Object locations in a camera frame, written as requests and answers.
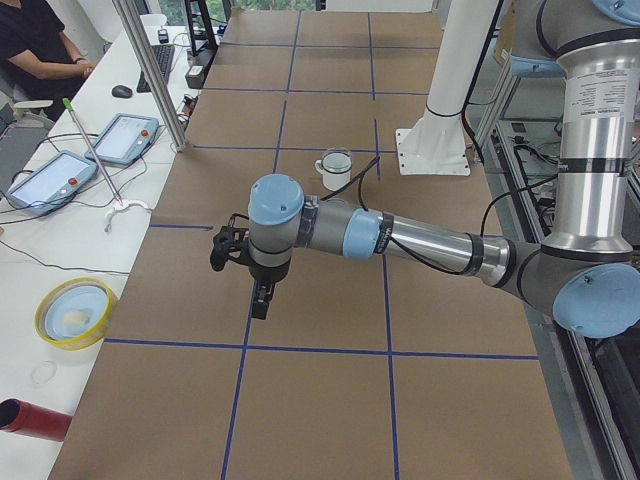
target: cup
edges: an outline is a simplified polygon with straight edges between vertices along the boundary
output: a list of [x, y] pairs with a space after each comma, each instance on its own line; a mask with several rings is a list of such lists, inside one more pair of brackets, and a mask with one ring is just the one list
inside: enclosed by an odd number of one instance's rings
[[71, 415], [10, 398], [0, 403], [0, 430], [62, 442]]
[[335, 192], [351, 180], [351, 152], [346, 148], [330, 148], [316, 160], [316, 170], [322, 175], [322, 184]]

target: black mouse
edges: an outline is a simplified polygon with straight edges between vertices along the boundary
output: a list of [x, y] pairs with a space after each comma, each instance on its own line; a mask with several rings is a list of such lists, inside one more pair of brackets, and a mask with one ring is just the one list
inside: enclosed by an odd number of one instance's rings
[[111, 95], [116, 98], [131, 98], [133, 90], [126, 85], [116, 85], [111, 89]]

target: keyboard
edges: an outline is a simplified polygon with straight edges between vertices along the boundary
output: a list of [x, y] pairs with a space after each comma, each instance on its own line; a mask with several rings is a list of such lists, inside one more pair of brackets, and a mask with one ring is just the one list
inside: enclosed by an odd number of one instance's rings
[[[158, 66], [160, 67], [160, 73], [162, 73], [162, 78], [164, 78], [165, 83], [169, 81], [169, 75], [171, 74], [171, 63], [173, 61], [173, 45], [170, 43], [165, 43], [163, 45], [151, 45], [151, 49], [153, 50], [153, 54], [158, 61]], [[138, 86], [136, 87], [136, 92], [144, 93], [150, 92], [151, 87], [149, 83], [144, 78], [144, 72], [140, 72], [140, 79], [138, 80]]]

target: light blue cap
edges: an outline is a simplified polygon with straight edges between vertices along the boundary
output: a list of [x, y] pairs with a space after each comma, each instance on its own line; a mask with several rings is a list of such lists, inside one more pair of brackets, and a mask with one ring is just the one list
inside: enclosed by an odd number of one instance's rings
[[342, 255], [366, 260], [373, 255], [380, 233], [378, 215], [357, 209], [351, 215], [342, 241]]
[[288, 175], [265, 175], [251, 187], [249, 218], [258, 225], [281, 225], [295, 217], [304, 204], [302, 187]]
[[624, 332], [640, 319], [640, 272], [622, 263], [583, 271], [558, 293], [553, 317], [560, 326], [589, 338]]
[[564, 77], [564, 71], [555, 60], [543, 60], [511, 56], [511, 73], [518, 77], [552, 78]]
[[632, 27], [640, 27], [640, 0], [591, 0], [607, 17]]

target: red cylinder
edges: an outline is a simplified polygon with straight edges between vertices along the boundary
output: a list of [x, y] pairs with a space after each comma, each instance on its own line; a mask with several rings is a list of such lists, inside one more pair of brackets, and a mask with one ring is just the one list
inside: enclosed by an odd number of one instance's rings
[[71, 415], [11, 398], [0, 403], [0, 430], [62, 442]]

